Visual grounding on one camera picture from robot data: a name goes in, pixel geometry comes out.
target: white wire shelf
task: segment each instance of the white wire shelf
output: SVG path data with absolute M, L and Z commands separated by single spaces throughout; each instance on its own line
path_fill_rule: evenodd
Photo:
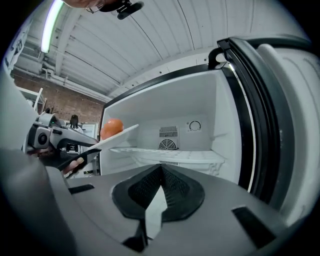
M 137 159 L 176 162 L 185 164 L 223 164 L 225 159 L 213 151 L 158 150 L 138 147 L 114 147 L 110 149 Z

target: ceiling light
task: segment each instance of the ceiling light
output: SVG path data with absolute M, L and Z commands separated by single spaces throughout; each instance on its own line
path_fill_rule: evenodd
M 62 2 L 61 0 L 54 0 L 50 7 L 48 16 L 46 17 L 41 43 L 41 51 L 44 53 L 49 52 L 51 36 L 54 30 L 57 17 L 63 4 L 64 2 Z

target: circular fan vent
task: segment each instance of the circular fan vent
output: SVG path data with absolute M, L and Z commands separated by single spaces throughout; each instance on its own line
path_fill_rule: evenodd
M 164 139 L 160 142 L 160 150 L 177 150 L 176 144 L 171 139 Z

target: white cutting board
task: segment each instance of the white cutting board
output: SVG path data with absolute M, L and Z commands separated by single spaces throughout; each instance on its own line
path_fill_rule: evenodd
M 122 142 L 125 142 L 129 138 L 129 136 L 135 131 L 135 129 L 138 128 L 138 126 L 139 124 L 131 126 L 123 130 L 122 132 L 119 132 L 118 134 L 113 135 L 110 138 L 100 141 L 99 143 L 89 147 L 87 150 L 89 151 L 93 149 L 100 149 L 103 151 L 103 150 L 114 148 L 119 144 L 121 144 Z

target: ceiling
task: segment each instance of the ceiling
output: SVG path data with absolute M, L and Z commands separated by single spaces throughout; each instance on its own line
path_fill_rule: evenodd
M 28 45 L 40 48 L 51 3 L 45 0 L 35 11 Z M 217 40 L 278 33 L 305 37 L 281 5 L 270 0 L 144 0 L 143 9 L 124 20 L 113 13 L 92 14 L 65 4 L 50 51 L 37 61 L 45 60 L 55 75 L 112 99 L 129 89 L 126 83 L 136 86 L 143 82 L 131 83 L 138 75 L 180 57 L 193 58 L 199 52 L 207 55 Z M 31 70 L 21 63 L 17 63 L 19 68 Z M 157 71 L 152 77 L 161 74 Z

